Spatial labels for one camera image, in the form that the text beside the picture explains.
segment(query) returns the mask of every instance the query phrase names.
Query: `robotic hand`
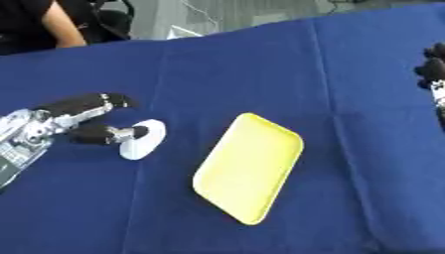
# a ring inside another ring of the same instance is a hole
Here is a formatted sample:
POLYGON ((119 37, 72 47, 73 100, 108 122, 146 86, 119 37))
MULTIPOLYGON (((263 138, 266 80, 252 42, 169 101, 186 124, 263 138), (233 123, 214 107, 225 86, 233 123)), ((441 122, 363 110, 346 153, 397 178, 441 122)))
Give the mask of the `robotic hand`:
POLYGON ((0 189, 42 157, 58 134, 68 134, 75 142, 102 145, 146 135, 148 129, 143 126, 119 130, 89 121, 113 109, 134 106, 125 95, 95 93, 0 117, 0 189))
POLYGON ((431 90, 439 122, 445 129, 445 44, 436 44, 424 54, 426 62, 414 71, 422 77, 418 85, 431 90))

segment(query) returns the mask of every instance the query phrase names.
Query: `white cable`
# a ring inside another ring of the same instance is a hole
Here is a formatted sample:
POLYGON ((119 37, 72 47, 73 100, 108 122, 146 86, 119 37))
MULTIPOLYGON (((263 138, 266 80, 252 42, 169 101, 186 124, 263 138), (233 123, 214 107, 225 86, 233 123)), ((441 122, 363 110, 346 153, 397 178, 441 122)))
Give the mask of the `white cable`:
POLYGON ((197 7, 193 6, 188 0, 181 0, 181 3, 184 4, 185 6, 189 7, 190 9, 203 14, 208 19, 208 21, 210 21, 214 25, 214 27, 215 27, 214 33, 217 33, 220 31, 220 23, 218 21, 216 21, 215 19, 213 19, 209 15, 208 12, 198 9, 197 7))

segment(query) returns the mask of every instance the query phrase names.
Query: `black shirt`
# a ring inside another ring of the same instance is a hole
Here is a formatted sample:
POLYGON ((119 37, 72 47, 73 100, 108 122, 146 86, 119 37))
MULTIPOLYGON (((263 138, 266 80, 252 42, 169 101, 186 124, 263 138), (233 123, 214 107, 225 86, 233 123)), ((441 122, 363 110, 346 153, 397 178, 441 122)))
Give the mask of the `black shirt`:
MULTIPOLYGON (((53 48, 42 18, 55 0, 0 0, 0 55, 53 48)), ((87 0, 58 0, 76 25, 91 19, 87 0)))

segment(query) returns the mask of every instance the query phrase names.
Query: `yellow plastic tray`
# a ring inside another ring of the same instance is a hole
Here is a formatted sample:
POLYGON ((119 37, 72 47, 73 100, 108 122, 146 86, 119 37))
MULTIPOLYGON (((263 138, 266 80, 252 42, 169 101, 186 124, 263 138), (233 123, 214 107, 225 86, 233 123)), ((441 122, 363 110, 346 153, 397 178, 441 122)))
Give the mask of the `yellow plastic tray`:
POLYGON ((303 151, 298 134, 239 115, 194 176, 194 189, 240 222, 261 222, 303 151))

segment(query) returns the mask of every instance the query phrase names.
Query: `blue cloth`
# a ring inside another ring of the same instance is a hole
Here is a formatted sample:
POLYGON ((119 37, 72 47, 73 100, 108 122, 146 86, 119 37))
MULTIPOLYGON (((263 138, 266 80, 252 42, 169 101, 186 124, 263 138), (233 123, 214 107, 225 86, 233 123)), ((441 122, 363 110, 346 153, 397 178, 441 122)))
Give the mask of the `blue cloth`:
POLYGON ((125 92, 166 141, 139 162, 61 139, 0 195, 0 252, 371 253, 445 248, 445 136, 412 68, 443 40, 445 5, 284 22, 211 37, 0 59, 0 114, 125 92), (306 149, 269 215, 244 226, 192 177, 230 122, 254 112, 306 149))

